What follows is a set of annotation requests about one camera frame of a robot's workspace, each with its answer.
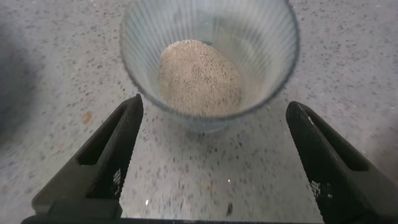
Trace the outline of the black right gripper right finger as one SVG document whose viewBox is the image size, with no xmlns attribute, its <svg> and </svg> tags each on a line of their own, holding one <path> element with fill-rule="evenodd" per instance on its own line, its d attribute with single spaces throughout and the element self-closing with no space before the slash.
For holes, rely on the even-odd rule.
<svg viewBox="0 0 398 224">
<path fill-rule="evenodd" d="M 292 101 L 290 133 L 325 223 L 397 222 L 397 184 L 308 106 Z"/>
</svg>

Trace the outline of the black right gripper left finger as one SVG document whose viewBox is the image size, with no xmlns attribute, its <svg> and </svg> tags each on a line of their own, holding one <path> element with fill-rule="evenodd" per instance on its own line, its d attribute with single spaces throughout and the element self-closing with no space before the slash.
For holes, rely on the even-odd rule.
<svg viewBox="0 0 398 224">
<path fill-rule="evenodd" d="M 144 114 L 140 95 L 123 101 L 32 200 L 36 214 L 105 217 L 119 199 Z"/>
</svg>

